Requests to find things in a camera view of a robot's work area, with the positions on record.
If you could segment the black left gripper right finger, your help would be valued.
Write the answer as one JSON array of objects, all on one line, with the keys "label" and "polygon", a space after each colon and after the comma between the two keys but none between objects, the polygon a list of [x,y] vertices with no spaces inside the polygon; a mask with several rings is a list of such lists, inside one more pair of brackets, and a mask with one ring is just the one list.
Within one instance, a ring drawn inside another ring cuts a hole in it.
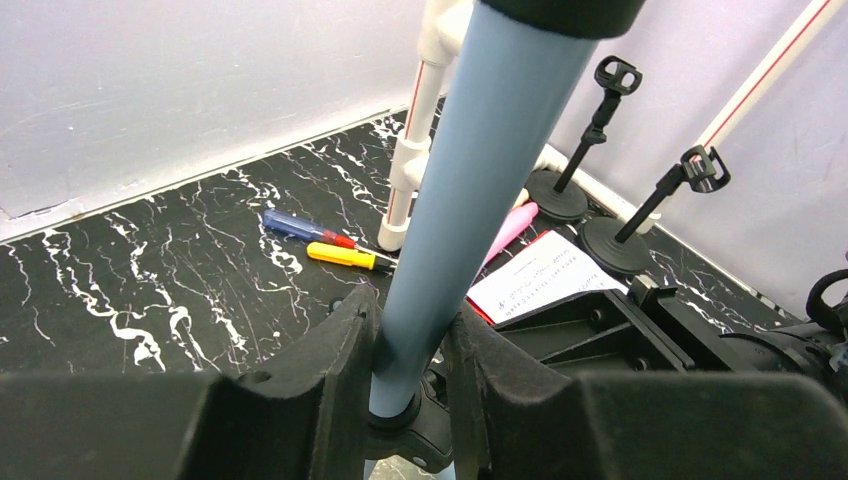
[{"label": "black left gripper right finger", "polygon": [[463,308],[443,343],[460,479],[843,479],[847,411],[775,373],[565,377]]}]

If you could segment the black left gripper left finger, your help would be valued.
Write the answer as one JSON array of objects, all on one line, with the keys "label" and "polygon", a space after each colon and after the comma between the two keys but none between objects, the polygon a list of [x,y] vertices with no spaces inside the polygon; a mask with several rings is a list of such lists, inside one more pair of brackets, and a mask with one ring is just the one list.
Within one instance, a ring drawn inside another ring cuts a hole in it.
[{"label": "black left gripper left finger", "polygon": [[358,479],[378,306],[353,289],[316,328],[237,377],[10,373],[5,479]]}]

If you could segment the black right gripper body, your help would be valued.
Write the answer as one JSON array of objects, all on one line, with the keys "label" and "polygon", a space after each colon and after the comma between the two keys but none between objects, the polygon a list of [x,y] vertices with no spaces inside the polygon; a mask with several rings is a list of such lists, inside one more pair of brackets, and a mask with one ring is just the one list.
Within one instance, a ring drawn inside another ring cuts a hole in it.
[{"label": "black right gripper body", "polygon": [[677,289],[645,275],[626,293],[577,293],[494,329],[558,373],[736,370],[736,352],[683,305]]}]

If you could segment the black round microphone stand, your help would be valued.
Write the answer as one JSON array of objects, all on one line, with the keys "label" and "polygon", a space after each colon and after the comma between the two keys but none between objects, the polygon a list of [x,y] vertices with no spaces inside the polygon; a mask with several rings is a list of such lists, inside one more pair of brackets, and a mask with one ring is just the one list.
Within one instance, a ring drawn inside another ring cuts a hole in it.
[{"label": "black round microphone stand", "polygon": [[709,194],[724,188],[731,180],[720,154],[714,147],[696,145],[655,184],[654,191],[626,222],[596,217],[578,230],[577,246],[604,272],[626,279],[645,272],[652,262],[647,243],[637,230],[664,200],[687,184],[695,193]]}]

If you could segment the lavender sheet music page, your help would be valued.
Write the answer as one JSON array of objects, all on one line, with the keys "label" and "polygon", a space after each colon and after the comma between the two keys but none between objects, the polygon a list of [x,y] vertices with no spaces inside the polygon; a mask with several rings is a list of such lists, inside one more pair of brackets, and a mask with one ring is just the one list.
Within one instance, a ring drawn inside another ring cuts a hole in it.
[{"label": "lavender sheet music page", "polygon": [[627,287],[565,237],[547,231],[509,262],[473,285],[467,300],[494,324],[570,295]]}]

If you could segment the pink toy microphone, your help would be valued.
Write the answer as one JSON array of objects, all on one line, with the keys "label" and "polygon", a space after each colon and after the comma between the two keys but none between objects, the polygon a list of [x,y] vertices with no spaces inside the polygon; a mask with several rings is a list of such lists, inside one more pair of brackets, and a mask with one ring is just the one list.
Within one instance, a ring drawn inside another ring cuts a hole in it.
[{"label": "pink toy microphone", "polygon": [[539,208],[535,202],[528,202],[511,210],[489,248],[484,258],[483,266],[488,264],[497,254],[526,230],[538,212]]}]

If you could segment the light blue music stand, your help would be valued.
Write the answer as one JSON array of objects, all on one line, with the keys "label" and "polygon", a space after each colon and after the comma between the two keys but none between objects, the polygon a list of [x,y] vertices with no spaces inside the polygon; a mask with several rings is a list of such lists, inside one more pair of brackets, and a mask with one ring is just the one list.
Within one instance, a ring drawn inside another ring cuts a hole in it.
[{"label": "light blue music stand", "polygon": [[458,56],[381,316],[370,412],[395,420],[445,347],[453,477],[478,473],[481,366],[532,359],[464,306],[510,208],[599,42],[625,34],[638,1],[478,1]]}]

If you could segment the beige toy microphone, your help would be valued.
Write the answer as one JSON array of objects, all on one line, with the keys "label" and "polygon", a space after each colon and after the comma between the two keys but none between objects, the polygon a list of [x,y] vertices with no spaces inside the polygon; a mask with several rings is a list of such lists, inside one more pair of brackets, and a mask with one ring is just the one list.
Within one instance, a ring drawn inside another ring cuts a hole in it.
[{"label": "beige toy microphone", "polygon": [[526,188],[522,188],[519,192],[518,197],[516,198],[516,200],[513,204],[513,209],[521,207],[522,205],[524,205],[528,201],[528,199],[529,199],[528,190]]}]

